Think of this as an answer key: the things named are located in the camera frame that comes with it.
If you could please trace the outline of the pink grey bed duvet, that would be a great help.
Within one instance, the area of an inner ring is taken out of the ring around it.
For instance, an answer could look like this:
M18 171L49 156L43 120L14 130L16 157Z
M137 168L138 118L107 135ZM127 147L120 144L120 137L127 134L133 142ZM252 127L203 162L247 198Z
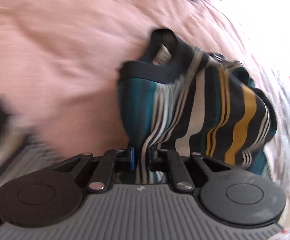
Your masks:
M0 0L0 98L61 155L124 147L117 72L157 27L245 65L275 107L265 152L290 193L290 0Z

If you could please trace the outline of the striped knit sweater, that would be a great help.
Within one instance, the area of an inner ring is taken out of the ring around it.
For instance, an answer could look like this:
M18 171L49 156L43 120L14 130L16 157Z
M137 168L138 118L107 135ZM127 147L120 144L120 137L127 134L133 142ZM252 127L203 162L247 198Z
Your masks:
M264 146L277 131L276 114L239 61L155 29L144 54L121 66L118 103L138 184L163 179L149 170L151 148L197 152L271 178Z

